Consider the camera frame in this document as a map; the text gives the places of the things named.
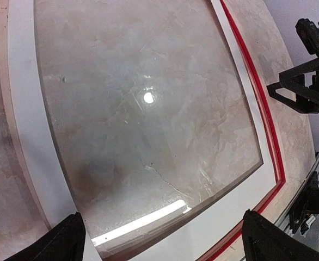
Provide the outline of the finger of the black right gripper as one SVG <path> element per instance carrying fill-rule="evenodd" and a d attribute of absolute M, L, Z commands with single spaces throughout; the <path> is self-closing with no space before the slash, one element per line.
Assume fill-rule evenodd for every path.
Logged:
<path fill-rule="evenodd" d="M 319 113 L 319 57 L 279 73 L 269 95 L 298 113 Z"/>

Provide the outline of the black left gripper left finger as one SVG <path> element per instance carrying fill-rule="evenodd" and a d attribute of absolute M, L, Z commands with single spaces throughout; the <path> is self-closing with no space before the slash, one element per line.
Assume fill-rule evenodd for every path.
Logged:
<path fill-rule="evenodd" d="M 7 261 L 82 260 L 84 246 L 85 225 L 81 214 L 76 212 Z"/>

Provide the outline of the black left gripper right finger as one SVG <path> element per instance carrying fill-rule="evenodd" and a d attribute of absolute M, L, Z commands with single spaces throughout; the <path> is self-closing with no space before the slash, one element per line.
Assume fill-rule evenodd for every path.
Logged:
<path fill-rule="evenodd" d="M 296 241 L 258 212 L 243 216 L 242 240 L 246 261 L 319 260 L 319 252 Z"/>

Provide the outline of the red wooden picture frame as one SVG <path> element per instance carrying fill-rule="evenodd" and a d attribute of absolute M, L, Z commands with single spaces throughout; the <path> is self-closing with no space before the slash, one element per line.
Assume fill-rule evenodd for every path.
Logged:
<path fill-rule="evenodd" d="M 241 235 L 243 207 L 250 200 L 259 213 L 285 181 L 279 143 L 259 75 L 224 1 L 0 1 L 0 80 L 10 135 L 34 202 L 52 228 L 76 211 L 57 155 L 48 118 L 44 77 L 51 70 L 69 84 L 96 80 L 96 52 L 104 50 L 133 66 L 153 38 L 177 15 L 198 8 L 219 24 L 247 93 L 264 165 L 219 201 L 134 256 L 152 260 L 213 260 Z"/>

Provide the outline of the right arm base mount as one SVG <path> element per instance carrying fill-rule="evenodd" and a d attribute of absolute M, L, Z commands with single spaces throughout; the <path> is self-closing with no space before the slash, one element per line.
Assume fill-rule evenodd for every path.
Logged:
<path fill-rule="evenodd" d="M 290 230 L 295 234 L 310 215 L 319 214 L 318 172 L 311 173 L 303 190 L 297 196 L 289 211 Z"/>

